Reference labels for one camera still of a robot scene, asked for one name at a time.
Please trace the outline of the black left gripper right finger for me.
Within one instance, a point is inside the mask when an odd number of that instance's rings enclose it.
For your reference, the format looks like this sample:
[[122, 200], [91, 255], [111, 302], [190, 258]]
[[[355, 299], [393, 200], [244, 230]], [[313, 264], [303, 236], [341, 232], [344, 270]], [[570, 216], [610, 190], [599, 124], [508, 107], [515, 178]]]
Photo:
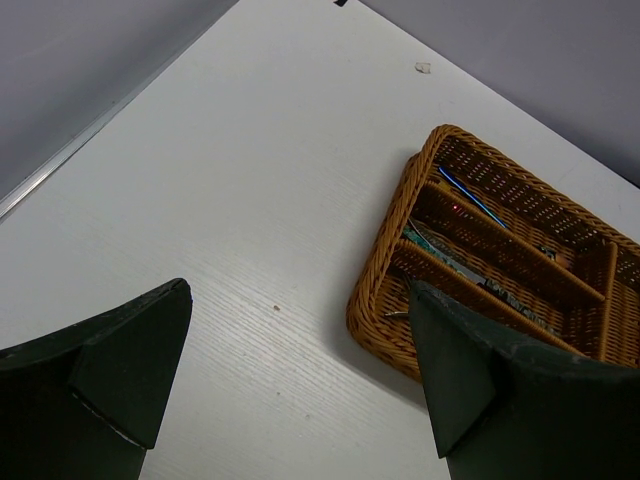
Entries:
[[553, 347], [415, 282], [409, 321], [454, 479], [635, 479], [639, 373]]

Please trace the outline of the silver patterned table knife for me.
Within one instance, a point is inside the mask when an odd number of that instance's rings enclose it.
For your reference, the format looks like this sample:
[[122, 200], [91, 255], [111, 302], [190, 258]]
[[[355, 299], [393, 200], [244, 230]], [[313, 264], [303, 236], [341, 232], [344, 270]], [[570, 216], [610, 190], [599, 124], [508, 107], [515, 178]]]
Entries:
[[548, 333], [556, 337], [560, 337], [560, 333], [552, 327], [548, 322], [543, 320], [539, 315], [537, 315], [533, 310], [531, 310], [528, 306], [520, 302], [513, 294], [504, 289], [500, 284], [491, 280], [489, 278], [482, 277], [478, 273], [470, 270], [467, 267], [462, 266], [461, 264], [451, 261], [445, 260], [445, 263], [452, 267], [457, 273], [464, 275], [469, 280], [475, 281], [477, 285], [487, 291], [489, 294], [501, 300], [503, 303], [509, 305], [511, 308], [525, 316], [527, 319], [537, 324], [539, 327], [543, 328]]

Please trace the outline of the iridescent round bowl spoon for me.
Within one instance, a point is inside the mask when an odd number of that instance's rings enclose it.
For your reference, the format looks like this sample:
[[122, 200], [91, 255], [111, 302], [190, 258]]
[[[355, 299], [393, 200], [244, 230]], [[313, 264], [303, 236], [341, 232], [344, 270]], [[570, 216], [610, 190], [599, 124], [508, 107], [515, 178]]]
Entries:
[[456, 179], [451, 173], [449, 173], [442, 166], [437, 168], [441, 176], [447, 181], [448, 184], [459, 190], [467, 199], [473, 202], [481, 211], [488, 215], [492, 220], [498, 223], [501, 227], [508, 229], [508, 225], [488, 206], [486, 206], [476, 195], [474, 195], [464, 184]]

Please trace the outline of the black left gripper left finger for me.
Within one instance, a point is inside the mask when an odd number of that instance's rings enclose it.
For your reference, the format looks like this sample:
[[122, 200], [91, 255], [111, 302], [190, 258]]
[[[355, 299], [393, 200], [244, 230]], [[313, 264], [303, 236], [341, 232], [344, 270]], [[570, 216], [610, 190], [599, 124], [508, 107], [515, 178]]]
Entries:
[[172, 279], [1, 352], [4, 479], [136, 479], [156, 445], [192, 314]]

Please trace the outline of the green handled table knife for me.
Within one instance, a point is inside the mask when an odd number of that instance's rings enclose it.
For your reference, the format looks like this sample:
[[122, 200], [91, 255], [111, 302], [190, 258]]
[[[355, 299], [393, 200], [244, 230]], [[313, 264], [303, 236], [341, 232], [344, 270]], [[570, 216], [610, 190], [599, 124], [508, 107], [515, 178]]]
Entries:
[[403, 229], [403, 236], [418, 245], [426, 253], [433, 255], [447, 266], [453, 268], [458, 274], [464, 275], [475, 283], [485, 281], [485, 278], [478, 272], [461, 262], [461, 258], [436, 238], [424, 223], [410, 217]]

